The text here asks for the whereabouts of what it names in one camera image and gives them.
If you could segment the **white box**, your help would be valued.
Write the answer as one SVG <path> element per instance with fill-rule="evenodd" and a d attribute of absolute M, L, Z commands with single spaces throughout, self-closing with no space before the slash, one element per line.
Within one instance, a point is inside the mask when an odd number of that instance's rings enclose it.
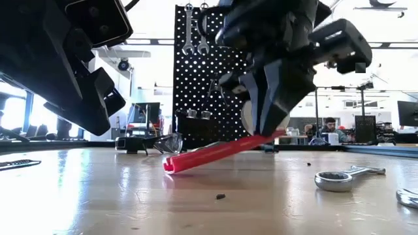
<path fill-rule="evenodd" d="M 321 138 L 332 146 L 337 146 L 340 144 L 339 136 L 337 133 L 322 133 Z"/>

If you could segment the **black aluminium table frame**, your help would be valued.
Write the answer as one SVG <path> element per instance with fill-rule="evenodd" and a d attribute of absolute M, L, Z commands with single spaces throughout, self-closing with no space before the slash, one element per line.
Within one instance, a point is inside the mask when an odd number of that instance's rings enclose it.
<path fill-rule="evenodd" d="M 0 141 L 0 154 L 26 151 L 44 151 L 75 148 L 115 148 L 113 142 L 88 141 L 33 141 L 33 142 L 5 142 Z M 284 151 L 344 151 L 343 146 L 303 146 L 303 145 L 277 145 L 278 150 Z"/>

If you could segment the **black metal stand frame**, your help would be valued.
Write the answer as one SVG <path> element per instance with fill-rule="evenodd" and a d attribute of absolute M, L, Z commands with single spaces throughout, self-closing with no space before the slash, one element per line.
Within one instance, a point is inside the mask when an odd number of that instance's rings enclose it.
<path fill-rule="evenodd" d="M 365 107 L 364 107 L 364 90 L 365 87 L 364 86 L 360 86 L 360 87 L 347 87 L 347 86 L 318 86 L 315 88 L 314 91 L 314 97 L 315 97 L 315 118 L 316 118 L 316 132 L 315 135 L 316 137 L 319 137 L 320 132 L 319 129 L 322 128 L 324 126 L 324 124 L 320 124 L 319 123 L 319 103 L 318 103 L 318 89 L 330 89 L 335 90 L 335 91 L 340 91 L 340 92 L 345 92 L 346 90 L 353 90 L 353 91 L 359 91 L 361 94 L 361 116 L 364 117 L 365 116 Z"/>

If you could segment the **blue board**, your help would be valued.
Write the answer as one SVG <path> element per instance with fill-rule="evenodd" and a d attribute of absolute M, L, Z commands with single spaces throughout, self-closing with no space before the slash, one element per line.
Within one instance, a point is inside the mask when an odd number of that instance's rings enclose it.
<path fill-rule="evenodd" d="M 342 150 L 351 153 L 364 153 L 418 159 L 418 147 L 345 145 L 342 146 Z"/>

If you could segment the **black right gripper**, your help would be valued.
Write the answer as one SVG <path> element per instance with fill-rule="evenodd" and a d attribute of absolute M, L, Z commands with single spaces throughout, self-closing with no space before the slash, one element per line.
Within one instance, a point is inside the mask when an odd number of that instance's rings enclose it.
<path fill-rule="evenodd" d="M 320 0 L 219 0 L 224 15 L 216 44 L 260 58 L 279 57 L 309 45 L 308 35 L 330 15 Z M 315 90 L 312 66 L 279 59 L 264 67 L 267 90 L 261 112 L 261 135 L 270 136 L 290 111 Z M 261 69 L 240 77 L 249 93 L 253 133 L 260 133 Z"/>

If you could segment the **white tape roll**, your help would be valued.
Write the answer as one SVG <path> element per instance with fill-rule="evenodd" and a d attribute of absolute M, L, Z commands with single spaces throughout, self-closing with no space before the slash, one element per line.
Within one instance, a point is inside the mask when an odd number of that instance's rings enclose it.
<path fill-rule="evenodd" d="M 251 114 L 251 102 L 246 101 L 241 110 L 241 121 L 245 130 L 254 135 L 255 127 L 253 126 L 252 114 Z M 286 116 L 281 123 L 276 127 L 277 130 L 286 130 L 290 121 L 290 115 Z"/>

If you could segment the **small black perforated panel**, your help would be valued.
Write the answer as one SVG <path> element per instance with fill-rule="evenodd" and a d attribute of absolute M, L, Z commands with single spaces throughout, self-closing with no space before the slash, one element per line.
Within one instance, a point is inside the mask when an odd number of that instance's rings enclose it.
<path fill-rule="evenodd" d="M 355 116 L 355 141 L 367 143 L 376 140 L 376 117 Z"/>

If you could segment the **dark building column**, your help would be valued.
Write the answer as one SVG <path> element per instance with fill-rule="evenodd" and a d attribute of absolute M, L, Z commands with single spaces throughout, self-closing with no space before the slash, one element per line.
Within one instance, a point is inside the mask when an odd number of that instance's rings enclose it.
<path fill-rule="evenodd" d="M 72 129 L 72 123 L 61 119 L 60 117 L 57 119 L 57 138 L 58 139 L 69 139 L 70 138 L 70 130 Z"/>

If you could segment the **black computer monitor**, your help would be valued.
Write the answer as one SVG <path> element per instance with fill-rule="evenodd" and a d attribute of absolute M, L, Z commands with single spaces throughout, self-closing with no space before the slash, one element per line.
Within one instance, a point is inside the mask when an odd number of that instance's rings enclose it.
<path fill-rule="evenodd" d="M 401 126 L 418 127 L 418 102 L 398 101 L 398 116 Z"/>
<path fill-rule="evenodd" d="M 140 102 L 132 104 L 129 114 L 129 123 L 145 123 L 146 120 L 153 124 L 160 122 L 159 102 Z"/>

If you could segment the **small black pegboard shelf bin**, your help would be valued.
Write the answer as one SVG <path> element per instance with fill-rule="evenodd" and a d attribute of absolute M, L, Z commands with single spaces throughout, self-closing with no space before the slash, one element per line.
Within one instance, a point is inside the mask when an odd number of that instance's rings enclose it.
<path fill-rule="evenodd" d="M 185 149 L 203 147 L 216 141 L 210 120 L 188 117 L 181 110 L 176 111 L 176 132 L 182 135 Z"/>

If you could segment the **black perforated pegboard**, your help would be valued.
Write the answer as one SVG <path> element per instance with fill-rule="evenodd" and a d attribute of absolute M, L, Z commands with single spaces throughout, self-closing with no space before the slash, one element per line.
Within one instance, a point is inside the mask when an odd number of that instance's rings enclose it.
<path fill-rule="evenodd" d="M 212 122 L 216 142 L 228 142 L 248 136 L 242 125 L 241 109 L 243 101 L 232 93 L 223 90 L 227 106 L 218 91 L 207 98 L 207 92 L 212 79 L 217 80 L 227 72 L 243 73 L 246 68 L 246 57 L 242 52 L 222 48 L 213 41 L 208 41 L 210 51 L 200 55 L 198 52 L 182 52 L 185 44 L 185 11 L 184 7 L 175 7 L 174 24 L 174 68 L 173 68 L 173 105 L 172 129 L 176 131 L 176 111 L 187 113 L 189 109 L 197 111 L 198 119 L 203 110 L 212 113 Z"/>

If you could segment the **long ceiling light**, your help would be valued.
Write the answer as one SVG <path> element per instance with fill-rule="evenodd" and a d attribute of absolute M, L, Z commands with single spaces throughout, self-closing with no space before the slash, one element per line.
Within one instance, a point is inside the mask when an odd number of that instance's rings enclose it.
<path fill-rule="evenodd" d="M 418 50 L 418 42 L 370 42 L 373 49 Z"/>
<path fill-rule="evenodd" d="M 173 45 L 174 39 L 127 39 L 126 45 L 137 45 L 137 46 L 160 46 L 160 45 Z"/>

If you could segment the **clear safety glasses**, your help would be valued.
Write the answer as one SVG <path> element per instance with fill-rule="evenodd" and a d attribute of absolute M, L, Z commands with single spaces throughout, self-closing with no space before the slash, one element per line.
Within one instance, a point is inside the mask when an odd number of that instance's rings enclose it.
<path fill-rule="evenodd" d="M 180 153 L 183 146 L 181 133 L 170 133 L 166 135 L 147 138 L 144 140 L 147 146 L 152 146 L 161 153 Z"/>

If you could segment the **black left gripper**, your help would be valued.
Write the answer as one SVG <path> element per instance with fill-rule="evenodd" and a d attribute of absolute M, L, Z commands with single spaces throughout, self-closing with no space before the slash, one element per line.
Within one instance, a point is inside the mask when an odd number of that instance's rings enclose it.
<path fill-rule="evenodd" d="M 44 107 L 91 134 L 110 129 L 115 87 L 89 73 L 92 43 L 56 0 L 0 0 L 0 77 L 48 102 Z"/>

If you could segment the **red utility knife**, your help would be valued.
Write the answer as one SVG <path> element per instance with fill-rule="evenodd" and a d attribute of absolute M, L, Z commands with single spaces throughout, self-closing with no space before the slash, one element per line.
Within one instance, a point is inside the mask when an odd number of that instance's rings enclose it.
<path fill-rule="evenodd" d="M 239 140 L 210 146 L 208 148 L 202 148 L 197 151 L 180 153 L 178 155 L 165 158 L 163 161 L 163 170 L 167 174 L 182 172 L 190 168 L 218 161 L 242 151 L 254 149 L 262 144 L 272 142 L 275 138 L 278 138 L 283 134 L 285 134 L 285 130 L 279 129 L 268 137 L 260 135 L 247 136 Z"/>

